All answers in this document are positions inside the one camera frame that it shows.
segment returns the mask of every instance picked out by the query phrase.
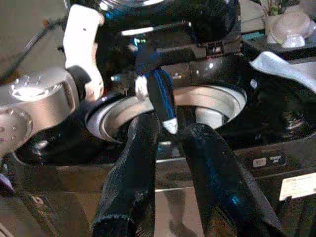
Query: sticker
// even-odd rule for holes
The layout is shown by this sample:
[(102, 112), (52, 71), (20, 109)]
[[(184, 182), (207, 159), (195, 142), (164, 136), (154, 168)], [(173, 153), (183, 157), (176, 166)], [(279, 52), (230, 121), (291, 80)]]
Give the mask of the sticker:
[(254, 168), (265, 166), (267, 164), (267, 158), (263, 157), (259, 159), (254, 159), (252, 164)]
[(280, 201), (287, 197), (300, 198), (316, 194), (316, 173), (283, 179), (280, 192)]
[(283, 151), (265, 151), (261, 152), (259, 158), (253, 159), (252, 164), (250, 162), (249, 165), (252, 165), (253, 168), (259, 168), (285, 165), (286, 159)]

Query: silver drum rim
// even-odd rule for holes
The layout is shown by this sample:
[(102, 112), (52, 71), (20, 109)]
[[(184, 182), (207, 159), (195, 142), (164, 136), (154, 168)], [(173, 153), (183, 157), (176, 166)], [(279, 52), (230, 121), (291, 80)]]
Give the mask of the silver drum rim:
[[(220, 112), (234, 119), (246, 104), (246, 93), (221, 86), (189, 86), (174, 90), (177, 106), (196, 106)], [(116, 101), (98, 110), (87, 123), (89, 131), (109, 142), (120, 143), (113, 138), (118, 129), (134, 117), (154, 110), (147, 98), (139, 101), (136, 96)]]

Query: black cable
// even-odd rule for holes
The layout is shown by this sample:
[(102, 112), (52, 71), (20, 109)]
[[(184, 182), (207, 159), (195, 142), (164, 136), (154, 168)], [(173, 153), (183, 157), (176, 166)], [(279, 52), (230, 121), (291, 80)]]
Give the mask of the black cable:
[(47, 32), (55, 29), (56, 26), (63, 25), (66, 22), (67, 17), (64, 17), (62, 19), (57, 19), (56, 21), (53, 21), (49, 23), (44, 29), (39, 31), (36, 35), (34, 35), (31, 40), (26, 44), (26, 46), (23, 48), (23, 50), (19, 53), (17, 59), (15, 62), (6, 70), (6, 72), (0, 76), (0, 81), (7, 79), (9, 76), (11, 76), (17, 67), (21, 64), (21, 62), (24, 60), (25, 56), (28, 55), (28, 53), (31, 51), (31, 49), (34, 47), (34, 45), (47, 34)]

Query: white plastic object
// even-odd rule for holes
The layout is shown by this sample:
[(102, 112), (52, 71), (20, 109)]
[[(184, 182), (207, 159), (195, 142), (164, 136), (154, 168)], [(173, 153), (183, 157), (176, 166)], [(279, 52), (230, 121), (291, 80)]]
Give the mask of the white plastic object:
[(89, 75), (91, 81), (84, 86), (85, 99), (89, 101), (96, 101), (104, 91), (95, 58), (98, 47), (95, 36), (103, 23), (104, 17), (96, 10), (74, 4), (70, 8), (64, 35), (65, 66), (79, 66)]
[(135, 95), (138, 100), (144, 101), (148, 97), (147, 79), (144, 76), (138, 76), (135, 80)]
[(302, 11), (293, 11), (282, 15), (271, 27), (268, 43), (279, 43), (282, 47), (302, 47), (312, 35), (316, 24)]
[(301, 35), (287, 36), (283, 42), (283, 48), (296, 48), (305, 46), (305, 40)]

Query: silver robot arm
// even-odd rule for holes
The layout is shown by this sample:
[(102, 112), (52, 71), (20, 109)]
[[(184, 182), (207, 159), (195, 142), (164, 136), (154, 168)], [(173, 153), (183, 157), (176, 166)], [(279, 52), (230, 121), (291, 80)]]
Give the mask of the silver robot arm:
[(97, 11), (74, 5), (64, 36), (67, 69), (52, 68), (0, 87), (0, 160), (34, 134), (64, 121), (81, 100), (102, 96), (94, 39), (103, 21)]

